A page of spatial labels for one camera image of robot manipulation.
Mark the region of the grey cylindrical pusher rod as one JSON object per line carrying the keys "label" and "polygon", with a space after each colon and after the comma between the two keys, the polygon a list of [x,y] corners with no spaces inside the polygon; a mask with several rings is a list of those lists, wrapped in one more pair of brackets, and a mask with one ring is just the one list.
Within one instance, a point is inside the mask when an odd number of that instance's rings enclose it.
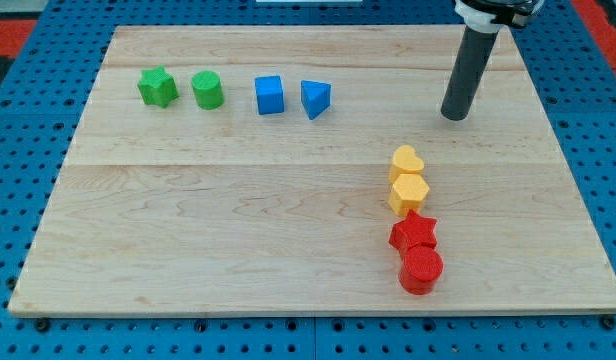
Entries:
{"label": "grey cylindrical pusher rod", "polygon": [[440,109],[446,119],[467,117],[497,36],[465,28]]}

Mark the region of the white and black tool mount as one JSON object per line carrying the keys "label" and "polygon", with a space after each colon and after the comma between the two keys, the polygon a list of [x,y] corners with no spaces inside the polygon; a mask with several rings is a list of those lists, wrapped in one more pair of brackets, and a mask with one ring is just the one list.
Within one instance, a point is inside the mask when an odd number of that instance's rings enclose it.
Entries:
{"label": "white and black tool mount", "polygon": [[497,33],[504,26],[524,29],[539,14],[544,0],[454,0],[453,4],[471,30]]}

